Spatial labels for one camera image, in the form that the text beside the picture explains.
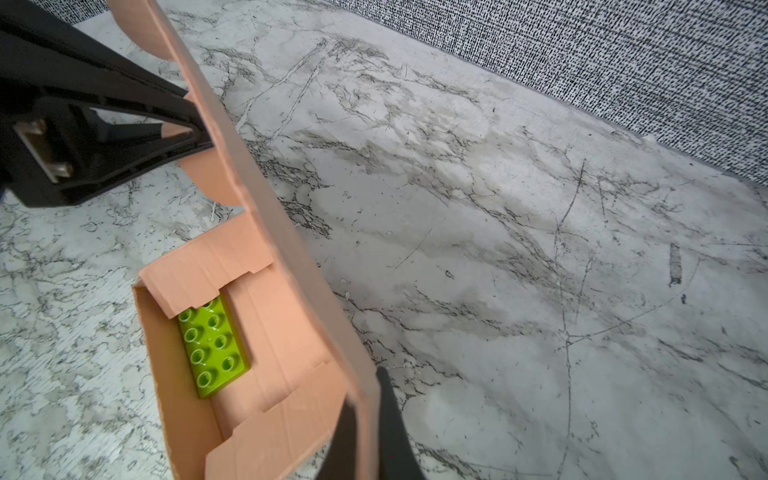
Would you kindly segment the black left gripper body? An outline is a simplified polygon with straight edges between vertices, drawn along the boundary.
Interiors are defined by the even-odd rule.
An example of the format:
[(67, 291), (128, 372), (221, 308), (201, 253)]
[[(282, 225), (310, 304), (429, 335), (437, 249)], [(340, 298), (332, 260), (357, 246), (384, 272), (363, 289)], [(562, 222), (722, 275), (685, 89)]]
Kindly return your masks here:
[(32, 208), (96, 196), (96, 96), (1, 80), (1, 190)]

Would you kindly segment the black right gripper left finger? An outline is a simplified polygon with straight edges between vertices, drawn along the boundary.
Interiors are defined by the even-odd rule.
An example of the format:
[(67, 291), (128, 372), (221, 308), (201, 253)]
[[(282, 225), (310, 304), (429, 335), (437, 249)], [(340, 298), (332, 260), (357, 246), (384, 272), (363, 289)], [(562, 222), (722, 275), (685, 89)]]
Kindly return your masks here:
[(336, 428), (316, 480), (354, 480), (357, 418), (348, 400), (342, 405)]

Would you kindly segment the small green tag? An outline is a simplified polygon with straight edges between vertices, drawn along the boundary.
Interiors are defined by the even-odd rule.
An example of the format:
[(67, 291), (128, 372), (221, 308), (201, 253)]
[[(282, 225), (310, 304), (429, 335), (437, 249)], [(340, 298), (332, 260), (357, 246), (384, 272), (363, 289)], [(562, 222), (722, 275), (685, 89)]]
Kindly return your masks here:
[(211, 397), (250, 369), (235, 316), (223, 295), (177, 316), (198, 396)]

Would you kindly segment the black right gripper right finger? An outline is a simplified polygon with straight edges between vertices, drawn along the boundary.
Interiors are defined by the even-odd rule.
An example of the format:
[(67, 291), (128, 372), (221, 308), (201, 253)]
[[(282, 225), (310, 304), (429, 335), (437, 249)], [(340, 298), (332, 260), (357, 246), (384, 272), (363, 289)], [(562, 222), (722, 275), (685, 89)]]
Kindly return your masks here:
[(387, 369), (378, 367), (376, 377), (381, 387), (379, 478), (384, 480), (425, 480), (411, 448)]

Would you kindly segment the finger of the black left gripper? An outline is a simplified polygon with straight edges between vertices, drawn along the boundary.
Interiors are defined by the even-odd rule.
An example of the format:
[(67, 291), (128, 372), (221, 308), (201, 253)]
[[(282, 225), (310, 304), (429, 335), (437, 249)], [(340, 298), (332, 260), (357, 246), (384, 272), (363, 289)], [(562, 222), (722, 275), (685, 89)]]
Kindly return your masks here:
[(153, 111), (151, 123), (110, 124), (94, 109), (71, 107), (60, 128), (74, 175), (59, 186), (64, 204), (80, 204), (154, 168), (211, 146), (196, 113)]
[(1, 3), (1, 79), (97, 109), (205, 127), (185, 90), (30, 1)]

